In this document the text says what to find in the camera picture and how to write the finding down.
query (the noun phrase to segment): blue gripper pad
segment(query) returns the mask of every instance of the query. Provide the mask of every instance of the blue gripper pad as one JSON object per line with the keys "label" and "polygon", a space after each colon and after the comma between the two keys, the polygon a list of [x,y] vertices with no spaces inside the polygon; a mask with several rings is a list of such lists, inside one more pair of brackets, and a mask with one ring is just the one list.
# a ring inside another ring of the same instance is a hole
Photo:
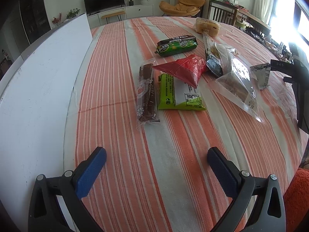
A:
{"label": "blue gripper pad", "polygon": [[228,166],[224,163],[222,158],[220,158],[220,156],[213,148],[208,150],[207,162],[216,175],[223,191],[225,192],[225,195],[233,199],[236,198],[238,195],[237,179],[235,179]]}
{"label": "blue gripper pad", "polygon": [[89,158],[86,161],[83,161],[88,165],[81,173],[75,185],[75,193],[79,199],[88,195],[95,179],[106,162],[106,156],[106,150],[104,148],[97,147]]}

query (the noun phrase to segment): metal screw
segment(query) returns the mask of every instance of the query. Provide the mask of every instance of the metal screw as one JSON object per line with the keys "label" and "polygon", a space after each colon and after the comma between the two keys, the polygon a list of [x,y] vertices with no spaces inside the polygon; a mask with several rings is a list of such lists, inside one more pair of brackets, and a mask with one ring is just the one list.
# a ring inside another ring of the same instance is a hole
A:
{"label": "metal screw", "polygon": [[270,177],[275,181],[277,179],[277,176],[275,174],[271,174]]}
{"label": "metal screw", "polygon": [[72,172],[71,170],[68,170],[68,171],[66,171],[66,172],[64,173],[64,176],[65,176],[65,177],[70,177],[70,176],[72,176],[72,174],[73,174],[73,172]]}
{"label": "metal screw", "polygon": [[250,173],[249,173],[248,171],[246,171],[246,170],[243,170],[243,171],[241,172],[241,174],[242,174],[244,177],[248,177],[248,176],[250,175]]}
{"label": "metal screw", "polygon": [[38,180],[38,181],[41,181],[41,180],[43,180],[43,178],[44,178],[44,175],[39,174],[38,177],[37,177],[37,180]]}

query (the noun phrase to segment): black tv screen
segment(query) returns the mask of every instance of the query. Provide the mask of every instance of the black tv screen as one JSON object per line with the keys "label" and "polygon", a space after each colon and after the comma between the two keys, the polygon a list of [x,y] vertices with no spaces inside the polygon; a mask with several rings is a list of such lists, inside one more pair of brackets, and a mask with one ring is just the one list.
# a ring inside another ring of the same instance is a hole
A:
{"label": "black tv screen", "polygon": [[125,5],[125,0],[84,0],[87,14],[103,9]]}

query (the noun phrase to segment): striped tablecloth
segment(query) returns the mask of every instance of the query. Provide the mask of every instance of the striped tablecloth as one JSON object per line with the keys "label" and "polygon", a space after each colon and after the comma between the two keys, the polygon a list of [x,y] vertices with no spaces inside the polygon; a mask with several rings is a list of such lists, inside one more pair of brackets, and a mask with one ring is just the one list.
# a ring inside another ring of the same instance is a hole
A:
{"label": "striped tablecloth", "polygon": [[[193,30],[194,21],[137,18],[92,30],[98,40],[75,119],[75,164],[97,146],[107,150],[106,165],[83,199],[106,232],[210,231],[231,201],[206,162],[212,146],[253,176],[276,174],[283,193],[299,166],[308,135],[296,126],[294,94],[279,72],[271,72],[270,87],[261,91],[264,123],[210,91],[207,82],[214,78],[204,73],[199,87],[207,111],[158,111],[159,125],[136,128],[140,64],[152,57],[157,64],[192,53],[204,57],[203,39]],[[158,41],[179,35],[196,36],[198,47],[166,58],[154,54]],[[239,59],[248,65],[275,58],[230,25],[221,24],[215,41],[236,47]],[[248,212],[238,229],[247,218]]]}

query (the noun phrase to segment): white plant pot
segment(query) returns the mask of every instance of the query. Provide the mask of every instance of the white plant pot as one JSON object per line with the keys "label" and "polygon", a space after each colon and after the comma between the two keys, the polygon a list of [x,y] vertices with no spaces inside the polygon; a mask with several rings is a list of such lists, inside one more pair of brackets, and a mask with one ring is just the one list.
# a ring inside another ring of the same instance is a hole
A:
{"label": "white plant pot", "polygon": [[143,5],[150,4],[150,0],[141,0],[141,4]]}

